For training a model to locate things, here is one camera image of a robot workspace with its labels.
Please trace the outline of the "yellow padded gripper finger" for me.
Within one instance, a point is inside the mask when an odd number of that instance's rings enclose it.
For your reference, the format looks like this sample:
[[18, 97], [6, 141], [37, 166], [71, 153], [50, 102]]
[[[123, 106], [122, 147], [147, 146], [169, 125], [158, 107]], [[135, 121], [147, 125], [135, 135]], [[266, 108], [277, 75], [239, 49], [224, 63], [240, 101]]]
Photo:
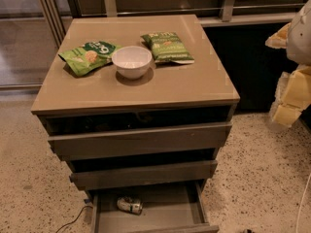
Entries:
[[288, 31], [290, 26], [290, 22], [284, 25], [265, 41], [265, 45], [273, 49], [285, 49], [287, 47]]
[[271, 105], [271, 120], [291, 127], [310, 105], [311, 66], [299, 65], [292, 73], [283, 72]]

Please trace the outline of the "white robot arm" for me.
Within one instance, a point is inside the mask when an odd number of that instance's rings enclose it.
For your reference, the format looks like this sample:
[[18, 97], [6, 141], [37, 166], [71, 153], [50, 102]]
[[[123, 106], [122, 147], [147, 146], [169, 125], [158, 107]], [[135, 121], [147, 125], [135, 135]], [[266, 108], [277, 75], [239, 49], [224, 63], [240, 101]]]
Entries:
[[285, 49], [287, 58], [297, 64], [292, 73], [283, 72], [279, 78], [269, 111], [272, 123], [291, 127], [311, 105], [311, 0], [265, 44]]

